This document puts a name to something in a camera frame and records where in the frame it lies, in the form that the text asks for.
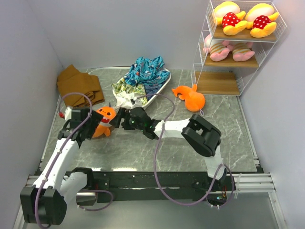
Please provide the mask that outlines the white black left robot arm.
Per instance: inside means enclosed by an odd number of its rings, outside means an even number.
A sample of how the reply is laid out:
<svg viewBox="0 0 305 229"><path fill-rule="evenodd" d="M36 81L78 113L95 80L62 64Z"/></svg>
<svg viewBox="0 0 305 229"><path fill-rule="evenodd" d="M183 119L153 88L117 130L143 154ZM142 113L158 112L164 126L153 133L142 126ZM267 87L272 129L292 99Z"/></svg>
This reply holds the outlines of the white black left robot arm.
<svg viewBox="0 0 305 229"><path fill-rule="evenodd" d="M64 177L83 141L93 137L103 116L91 108L68 107L63 117L65 123L58 132L56 147L45 169L20 193L25 222L44 229L63 222L68 203L80 190L88 192L96 187L90 168L75 168L67 179Z"/></svg>

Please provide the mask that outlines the orange fox plush toy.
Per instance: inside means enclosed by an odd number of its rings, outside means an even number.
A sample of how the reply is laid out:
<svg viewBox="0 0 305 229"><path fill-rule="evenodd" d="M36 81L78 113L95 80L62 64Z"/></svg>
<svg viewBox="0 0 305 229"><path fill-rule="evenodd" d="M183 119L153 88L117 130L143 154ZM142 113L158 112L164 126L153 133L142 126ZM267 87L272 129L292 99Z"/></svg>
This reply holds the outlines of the orange fox plush toy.
<svg viewBox="0 0 305 229"><path fill-rule="evenodd" d="M109 137L111 134L110 127L112 126L110 121L116 117L116 110L111 106L111 103L109 103L108 106L103 106L97 109L96 112L101 114L103 118L101 119L92 137L98 138L102 135Z"/></svg>

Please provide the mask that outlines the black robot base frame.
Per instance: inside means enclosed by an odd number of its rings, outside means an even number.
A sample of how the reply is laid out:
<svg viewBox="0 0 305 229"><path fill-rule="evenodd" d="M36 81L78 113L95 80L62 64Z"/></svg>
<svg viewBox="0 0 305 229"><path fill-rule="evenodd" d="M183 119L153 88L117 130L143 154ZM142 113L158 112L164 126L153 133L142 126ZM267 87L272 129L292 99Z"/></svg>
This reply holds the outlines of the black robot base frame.
<svg viewBox="0 0 305 229"><path fill-rule="evenodd" d="M228 199L228 193L269 192L274 189L268 174L232 174L222 181L212 181L205 172L101 172L79 167L65 174L61 181L62 188L71 190L68 184L76 175L85 177L80 181L77 191L88 195L98 190L109 194L97 194L99 203L133 200L165 200L170 196L176 201L209 201L212 205L222 205Z"/></svg>

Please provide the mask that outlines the yellow plush red dotted dress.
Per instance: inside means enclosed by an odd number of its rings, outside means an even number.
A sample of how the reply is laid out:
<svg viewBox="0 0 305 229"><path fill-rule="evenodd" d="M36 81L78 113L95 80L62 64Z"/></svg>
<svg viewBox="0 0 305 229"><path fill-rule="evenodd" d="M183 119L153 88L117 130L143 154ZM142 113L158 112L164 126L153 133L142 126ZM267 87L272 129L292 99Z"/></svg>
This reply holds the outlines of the yellow plush red dotted dress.
<svg viewBox="0 0 305 229"><path fill-rule="evenodd" d="M276 30L277 23L275 21L278 17L279 12L275 12L272 5L258 3L246 13L246 28L250 30L250 35L254 38L269 36Z"/></svg>

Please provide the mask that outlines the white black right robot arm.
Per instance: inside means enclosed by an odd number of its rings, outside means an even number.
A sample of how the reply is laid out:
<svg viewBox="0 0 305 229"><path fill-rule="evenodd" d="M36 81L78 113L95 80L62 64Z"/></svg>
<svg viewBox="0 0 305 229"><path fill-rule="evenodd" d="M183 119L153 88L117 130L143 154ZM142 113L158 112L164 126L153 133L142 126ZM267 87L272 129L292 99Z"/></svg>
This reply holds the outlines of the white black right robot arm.
<svg viewBox="0 0 305 229"><path fill-rule="evenodd" d="M140 130L144 136L151 140L164 138L183 138L203 156L207 166L209 186L213 190L220 190L225 186L227 169L218 167L223 164L219 145L221 132L214 125L198 114L178 121L164 121L152 119L141 107L133 109L120 108L117 115L110 121L115 128L125 130Z"/></svg>

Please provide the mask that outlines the pink pig plush striped shirt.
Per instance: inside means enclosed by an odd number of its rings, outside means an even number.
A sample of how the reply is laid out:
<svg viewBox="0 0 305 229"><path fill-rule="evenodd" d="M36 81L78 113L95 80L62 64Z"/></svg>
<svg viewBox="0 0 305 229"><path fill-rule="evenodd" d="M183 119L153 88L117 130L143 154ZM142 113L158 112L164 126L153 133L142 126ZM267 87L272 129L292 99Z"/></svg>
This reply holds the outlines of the pink pig plush striped shirt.
<svg viewBox="0 0 305 229"><path fill-rule="evenodd" d="M230 49L227 46L229 43L230 42L227 40L215 40L209 34L204 39L203 50L210 54L210 59L212 61L219 62L228 56Z"/></svg>

